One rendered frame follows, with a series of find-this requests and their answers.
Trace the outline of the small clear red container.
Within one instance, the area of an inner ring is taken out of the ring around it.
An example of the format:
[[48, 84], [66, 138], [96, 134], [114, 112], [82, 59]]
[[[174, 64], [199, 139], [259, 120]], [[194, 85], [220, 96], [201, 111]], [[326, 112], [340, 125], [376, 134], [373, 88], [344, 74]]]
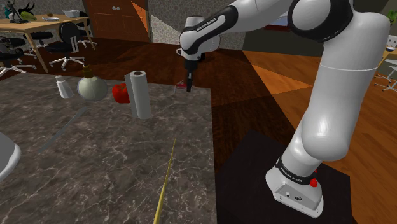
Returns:
[[184, 83], [183, 80], [181, 80], [180, 82], [174, 85], [173, 93], [175, 94], [176, 90], [184, 90], [184, 89], [186, 89], [186, 84]]

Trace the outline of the dark robot stand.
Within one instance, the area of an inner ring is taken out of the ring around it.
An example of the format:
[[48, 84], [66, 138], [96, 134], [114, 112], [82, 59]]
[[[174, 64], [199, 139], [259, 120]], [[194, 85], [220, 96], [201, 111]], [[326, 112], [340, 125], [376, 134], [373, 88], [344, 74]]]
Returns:
[[265, 174], [285, 145], [249, 130], [216, 174], [218, 224], [357, 224], [352, 216], [350, 177], [325, 164], [317, 169], [324, 209], [311, 218], [276, 201]]

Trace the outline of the brown wooden double door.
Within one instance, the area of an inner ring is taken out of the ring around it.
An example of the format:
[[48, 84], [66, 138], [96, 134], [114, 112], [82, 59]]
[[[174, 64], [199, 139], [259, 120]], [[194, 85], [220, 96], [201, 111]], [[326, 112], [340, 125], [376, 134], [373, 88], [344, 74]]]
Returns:
[[85, 0], [96, 38], [150, 41], [148, 0]]

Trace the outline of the long grey knife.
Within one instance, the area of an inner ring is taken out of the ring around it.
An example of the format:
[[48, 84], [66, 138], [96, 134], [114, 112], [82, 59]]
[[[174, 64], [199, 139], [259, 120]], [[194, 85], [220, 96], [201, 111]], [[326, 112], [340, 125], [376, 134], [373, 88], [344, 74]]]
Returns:
[[72, 124], [78, 117], [80, 117], [85, 111], [87, 110], [87, 107], [83, 107], [78, 110], [78, 112], [53, 136], [48, 140], [39, 150], [39, 153], [44, 152], [48, 147], [50, 147]]

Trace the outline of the white salt shaker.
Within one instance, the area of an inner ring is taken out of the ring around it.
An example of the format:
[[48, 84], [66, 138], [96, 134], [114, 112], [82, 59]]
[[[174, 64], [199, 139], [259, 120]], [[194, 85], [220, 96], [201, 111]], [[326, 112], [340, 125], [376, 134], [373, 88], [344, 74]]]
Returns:
[[57, 80], [57, 87], [60, 93], [61, 98], [67, 99], [74, 95], [71, 87], [69, 86], [68, 82], [64, 79], [63, 76], [58, 75], [55, 77]]

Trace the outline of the thin yellow stick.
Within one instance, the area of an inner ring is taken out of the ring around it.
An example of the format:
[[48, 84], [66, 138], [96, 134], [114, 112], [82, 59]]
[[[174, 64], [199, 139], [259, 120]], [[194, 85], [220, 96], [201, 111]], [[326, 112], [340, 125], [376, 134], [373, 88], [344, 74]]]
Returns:
[[173, 158], [173, 154], [174, 154], [175, 144], [176, 144], [176, 139], [174, 139], [174, 143], [172, 145], [171, 156], [170, 156], [169, 163], [168, 163], [168, 166], [167, 166], [167, 172], [166, 172], [166, 175], [165, 175], [165, 180], [164, 180], [164, 184], [163, 184], [163, 187], [162, 187], [162, 191], [160, 192], [160, 197], [159, 197], [159, 200], [158, 200], [158, 205], [157, 205], [157, 209], [156, 209], [156, 212], [155, 212], [153, 224], [159, 224], [160, 223], [162, 206], [164, 204], [165, 191], [166, 191], [166, 187], [167, 187], [167, 181], [169, 179], [169, 170], [171, 168], [171, 163], [172, 163], [172, 158]]

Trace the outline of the white paper towel roll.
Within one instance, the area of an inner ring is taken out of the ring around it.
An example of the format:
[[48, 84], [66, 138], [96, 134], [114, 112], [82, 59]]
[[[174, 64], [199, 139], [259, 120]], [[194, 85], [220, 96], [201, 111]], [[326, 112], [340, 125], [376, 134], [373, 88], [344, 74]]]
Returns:
[[124, 76], [132, 116], [142, 120], [151, 117], [148, 82], [144, 71], [132, 71]]

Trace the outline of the wooden dining table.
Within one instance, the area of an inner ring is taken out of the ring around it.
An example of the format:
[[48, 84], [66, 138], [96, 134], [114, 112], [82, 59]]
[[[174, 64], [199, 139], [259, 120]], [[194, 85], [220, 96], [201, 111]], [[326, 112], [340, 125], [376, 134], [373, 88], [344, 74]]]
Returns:
[[75, 24], [83, 22], [86, 34], [88, 35], [88, 40], [90, 41], [92, 48], [95, 49], [94, 43], [92, 42], [92, 38], [88, 32], [88, 25], [87, 25], [88, 17], [67, 17], [66, 15], [55, 15], [55, 17], [59, 17], [58, 21], [45, 22], [43, 20], [44, 16], [45, 15], [38, 15], [36, 21], [24, 23], [24, 24], [10, 23], [9, 19], [0, 19], [0, 32], [15, 32], [15, 33], [25, 34], [29, 44], [31, 45], [32, 49], [35, 51], [36, 56], [46, 73], [48, 72], [46, 62], [43, 60], [40, 52], [36, 47], [36, 44], [34, 43], [31, 37], [32, 32], [57, 29], [59, 25], [63, 22], [72, 22]]

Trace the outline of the white rounded object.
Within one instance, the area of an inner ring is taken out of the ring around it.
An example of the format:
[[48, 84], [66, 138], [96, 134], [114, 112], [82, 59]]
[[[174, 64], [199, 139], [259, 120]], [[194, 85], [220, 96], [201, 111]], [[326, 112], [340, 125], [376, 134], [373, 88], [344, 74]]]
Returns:
[[16, 167], [20, 160], [21, 149], [8, 136], [0, 132], [0, 182]]

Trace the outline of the red bell pepper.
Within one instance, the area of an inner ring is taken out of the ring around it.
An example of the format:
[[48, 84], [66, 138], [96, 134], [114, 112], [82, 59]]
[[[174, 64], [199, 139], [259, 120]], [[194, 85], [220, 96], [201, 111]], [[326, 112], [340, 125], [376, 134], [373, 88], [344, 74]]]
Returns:
[[114, 100], [120, 104], [128, 104], [130, 102], [126, 83], [115, 85], [112, 88], [112, 94]]

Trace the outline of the round pale green vase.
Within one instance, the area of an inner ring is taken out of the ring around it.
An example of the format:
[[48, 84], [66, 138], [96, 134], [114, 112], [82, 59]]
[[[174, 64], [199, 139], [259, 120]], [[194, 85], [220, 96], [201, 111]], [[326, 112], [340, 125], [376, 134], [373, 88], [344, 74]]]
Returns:
[[108, 93], [107, 83], [98, 76], [94, 76], [90, 66], [84, 66], [83, 77], [77, 84], [78, 94], [86, 101], [100, 101]]

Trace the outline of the black office chair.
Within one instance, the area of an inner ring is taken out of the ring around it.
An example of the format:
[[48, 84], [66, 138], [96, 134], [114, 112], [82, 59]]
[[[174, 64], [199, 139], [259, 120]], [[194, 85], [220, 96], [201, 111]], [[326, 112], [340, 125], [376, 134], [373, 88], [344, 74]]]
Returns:
[[72, 57], [71, 53], [79, 51], [78, 41], [81, 39], [80, 31], [78, 26], [72, 22], [64, 22], [59, 26], [59, 37], [61, 42], [54, 43], [45, 47], [48, 53], [61, 53], [63, 57], [51, 61], [49, 65], [53, 67], [55, 63], [62, 62], [61, 68], [65, 71], [65, 66], [69, 61], [77, 62], [82, 66], [85, 66], [84, 57]]
[[[87, 17], [86, 25], [87, 26], [90, 25], [90, 19], [88, 18], [88, 15], [84, 11], [80, 11], [79, 16]], [[89, 31], [87, 34], [87, 32], [85, 30], [85, 25], [83, 22], [77, 23], [76, 25], [79, 27], [79, 32], [80, 32], [80, 36], [81, 36], [81, 39], [78, 41], [78, 43], [81, 43], [86, 48], [87, 44], [90, 43], [90, 41], [86, 37], [89, 37], [91, 35], [91, 32]]]
[[20, 48], [25, 45], [26, 42], [22, 38], [7, 38], [0, 36], [0, 62], [3, 66], [0, 68], [0, 77], [2, 77], [7, 71], [13, 70], [19, 73], [26, 73], [21, 67], [31, 67], [37, 69], [35, 65], [12, 65], [11, 61], [19, 59], [25, 55], [24, 51]]
[[[43, 40], [50, 39], [53, 37], [53, 34], [51, 32], [46, 32], [46, 31], [40, 31], [40, 32], [33, 32], [31, 33], [31, 37], [35, 41], [39, 41], [39, 44], [36, 45], [36, 48], [44, 48], [48, 46], [49, 44], [44, 44]], [[29, 49], [29, 53], [25, 53], [26, 56], [33, 56], [35, 59], [37, 58], [35, 54], [32, 54], [34, 50], [32, 48]]]

